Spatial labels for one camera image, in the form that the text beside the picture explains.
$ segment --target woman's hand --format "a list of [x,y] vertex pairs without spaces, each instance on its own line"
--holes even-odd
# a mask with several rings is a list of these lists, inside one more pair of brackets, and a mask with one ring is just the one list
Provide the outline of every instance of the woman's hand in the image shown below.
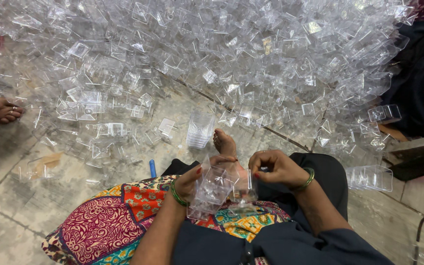
[[[267,166],[269,172],[259,169]],[[256,178],[264,182],[282,183],[294,190],[303,186],[309,179],[309,173],[298,166],[281,150],[258,151],[253,154],[248,163]]]
[[[214,156],[209,159],[211,165],[217,165],[219,163],[236,162],[238,159],[234,157],[221,157]],[[197,165],[191,170],[184,173],[174,183],[174,189],[176,194],[180,196],[181,200],[191,202],[194,193],[194,184],[202,176],[202,164]]]

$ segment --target foot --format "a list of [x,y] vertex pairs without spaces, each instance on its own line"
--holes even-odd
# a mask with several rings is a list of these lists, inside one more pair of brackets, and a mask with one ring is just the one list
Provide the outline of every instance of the foot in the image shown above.
[[215,129],[213,143],[215,149],[217,149],[221,155],[237,157],[237,145],[235,141],[233,141],[233,138],[222,129]]
[[0,98],[0,124],[7,124],[20,118],[23,109],[9,103],[5,98]]

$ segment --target stack of plastic cups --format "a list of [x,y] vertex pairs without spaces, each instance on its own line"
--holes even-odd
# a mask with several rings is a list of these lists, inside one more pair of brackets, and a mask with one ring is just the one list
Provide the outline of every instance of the stack of plastic cups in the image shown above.
[[193,111],[187,130],[186,143],[191,148],[204,149],[213,134],[215,116],[209,113]]

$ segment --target plastic debris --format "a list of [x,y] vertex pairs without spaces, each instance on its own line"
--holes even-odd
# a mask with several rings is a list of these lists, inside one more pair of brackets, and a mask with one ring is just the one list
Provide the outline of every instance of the plastic debris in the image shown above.
[[[135,164],[171,139],[174,119],[151,121],[173,80],[226,107],[220,123],[313,138],[363,166],[383,152],[377,124],[401,118],[377,105],[412,9],[401,0],[0,0],[0,96],[26,109],[20,122],[41,143],[107,168],[106,178],[110,165]],[[193,112],[181,137],[204,148],[213,118]]]

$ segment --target colorful printed fabric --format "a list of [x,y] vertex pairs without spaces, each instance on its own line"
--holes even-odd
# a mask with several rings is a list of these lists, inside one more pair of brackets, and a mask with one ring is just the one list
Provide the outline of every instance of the colorful printed fabric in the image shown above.
[[[65,265],[128,264],[176,177],[121,184],[100,192],[51,232],[42,249],[52,260]],[[247,216],[234,215],[228,209],[231,205],[225,203],[206,222],[191,222],[251,241],[264,226],[290,220],[272,202],[256,202],[257,213]]]

